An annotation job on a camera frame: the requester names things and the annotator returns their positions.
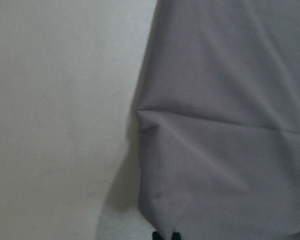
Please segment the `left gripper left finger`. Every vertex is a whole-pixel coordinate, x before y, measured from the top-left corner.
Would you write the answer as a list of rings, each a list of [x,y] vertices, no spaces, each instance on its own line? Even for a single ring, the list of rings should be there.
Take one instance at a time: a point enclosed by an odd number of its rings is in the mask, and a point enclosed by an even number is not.
[[[163,240],[163,238],[160,236],[160,234],[157,231],[154,231],[152,233],[152,240]]]

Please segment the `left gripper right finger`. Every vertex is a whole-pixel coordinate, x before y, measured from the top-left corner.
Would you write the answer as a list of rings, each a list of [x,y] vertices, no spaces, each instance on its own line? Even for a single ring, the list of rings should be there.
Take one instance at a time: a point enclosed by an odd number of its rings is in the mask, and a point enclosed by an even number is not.
[[[179,232],[173,232],[171,236],[171,240],[182,240],[182,236]]]

